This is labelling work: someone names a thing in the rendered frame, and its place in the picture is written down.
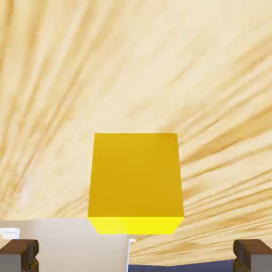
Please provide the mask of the small yellow cube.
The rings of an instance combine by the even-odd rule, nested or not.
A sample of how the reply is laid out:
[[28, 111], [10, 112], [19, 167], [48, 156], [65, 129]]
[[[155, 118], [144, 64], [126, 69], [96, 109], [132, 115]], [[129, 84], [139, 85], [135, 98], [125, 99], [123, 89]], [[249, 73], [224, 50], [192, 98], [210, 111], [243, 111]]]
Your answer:
[[175, 133], [96, 133], [88, 218], [99, 234], [173, 234], [184, 218]]

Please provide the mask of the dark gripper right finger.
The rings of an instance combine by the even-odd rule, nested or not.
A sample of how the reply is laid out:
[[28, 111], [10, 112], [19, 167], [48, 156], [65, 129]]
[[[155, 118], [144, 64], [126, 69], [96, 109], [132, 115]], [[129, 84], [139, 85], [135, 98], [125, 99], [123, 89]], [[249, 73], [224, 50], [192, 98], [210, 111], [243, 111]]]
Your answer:
[[235, 240], [233, 252], [233, 272], [272, 272], [272, 248], [262, 240]]

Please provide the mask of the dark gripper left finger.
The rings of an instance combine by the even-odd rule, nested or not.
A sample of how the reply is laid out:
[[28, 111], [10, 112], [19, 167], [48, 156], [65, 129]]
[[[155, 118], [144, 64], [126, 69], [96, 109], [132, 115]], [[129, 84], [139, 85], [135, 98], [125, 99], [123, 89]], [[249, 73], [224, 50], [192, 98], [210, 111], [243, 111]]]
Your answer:
[[0, 272], [39, 272], [39, 242], [13, 239], [0, 249]]

